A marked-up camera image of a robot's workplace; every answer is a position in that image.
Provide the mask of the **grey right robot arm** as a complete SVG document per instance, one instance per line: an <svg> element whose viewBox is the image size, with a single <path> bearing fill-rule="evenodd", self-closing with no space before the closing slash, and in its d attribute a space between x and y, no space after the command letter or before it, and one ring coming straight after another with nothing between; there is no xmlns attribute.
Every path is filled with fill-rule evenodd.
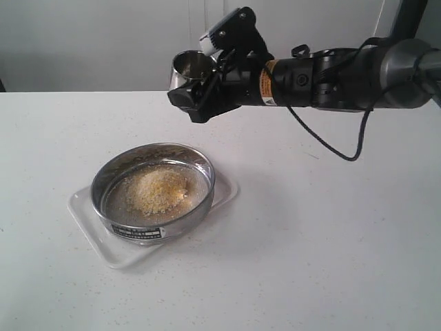
<svg viewBox="0 0 441 331"><path fill-rule="evenodd" d="M230 12L175 56L170 103L194 123L241 106L312 107L341 112L413 109L440 95L440 51L419 39L372 37L359 48L311 52L301 45L275 59L251 8Z"/></svg>

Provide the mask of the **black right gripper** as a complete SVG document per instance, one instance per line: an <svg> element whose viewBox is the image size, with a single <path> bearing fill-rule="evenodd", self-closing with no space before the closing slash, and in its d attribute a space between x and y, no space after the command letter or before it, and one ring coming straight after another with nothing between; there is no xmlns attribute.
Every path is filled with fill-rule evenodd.
<svg viewBox="0 0 441 331"><path fill-rule="evenodd" d="M312 104L311 58L275 59L256 27L256 15L240 8L239 44L210 56L215 70L167 92L170 103L194 123L241 106L307 107Z"/></svg>

